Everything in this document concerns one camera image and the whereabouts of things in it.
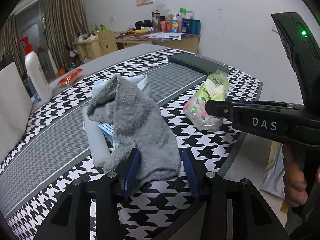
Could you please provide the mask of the right hand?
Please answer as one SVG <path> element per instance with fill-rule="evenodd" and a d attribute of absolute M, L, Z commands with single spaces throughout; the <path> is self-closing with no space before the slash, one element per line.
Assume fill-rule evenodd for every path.
<path fill-rule="evenodd" d="M 284 193 L 285 202 L 290 207 L 299 207 L 308 200 L 306 192 L 307 182 L 304 173 L 300 170 L 292 148 L 289 145 L 282 146 L 283 165 L 284 165 Z"/>

